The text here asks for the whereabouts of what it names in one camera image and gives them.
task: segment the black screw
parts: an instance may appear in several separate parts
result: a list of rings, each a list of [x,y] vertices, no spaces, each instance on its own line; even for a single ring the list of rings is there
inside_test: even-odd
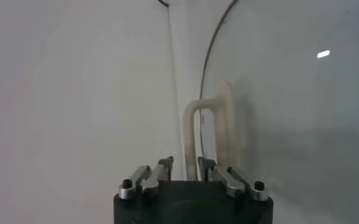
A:
[[[263,191],[265,189],[265,184],[262,181],[255,181],[255,190]]]
[[[132,180],[130,180],[130,179],[123,180],[123,188],[124,189],[129,189],[131,187],[132,187]]]

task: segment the white bent tube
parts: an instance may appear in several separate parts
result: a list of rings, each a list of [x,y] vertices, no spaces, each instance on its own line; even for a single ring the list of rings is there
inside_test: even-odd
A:
[[[187,180],[197,180],[197,159],[194,140],[194,113],[209,109],[215,118],[217,163],[220,166],[236,165],[235,100],[230,83],[225,82],[214,99],[195,100],[183,114],[183,141]]]

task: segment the gray surface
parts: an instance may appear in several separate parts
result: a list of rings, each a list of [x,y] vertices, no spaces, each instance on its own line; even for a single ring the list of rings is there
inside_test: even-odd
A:
[[[240,1],[204,97],[223,80],[236,91],[239,164],[268,184],[274,223],[359,223],[359,1]],[[211,114],[202,128],[214,158]]]
[[[140,164],[183,179],[168,10],[0,0],[0,224],[113,223]]]

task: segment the white background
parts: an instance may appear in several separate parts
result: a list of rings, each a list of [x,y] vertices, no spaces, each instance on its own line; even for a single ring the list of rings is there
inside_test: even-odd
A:
[[[112,223],[137,166],[183,178],[168,10],[0,0],[0,224]]]

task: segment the glass panel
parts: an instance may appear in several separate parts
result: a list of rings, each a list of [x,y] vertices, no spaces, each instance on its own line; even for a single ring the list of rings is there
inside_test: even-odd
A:
[[[235,88],[238,163],[268,184],[274,223],[359,223],[359,1],[239,1],[203,98],[224,80]],[[213,118],[203,120],[214,155]]]

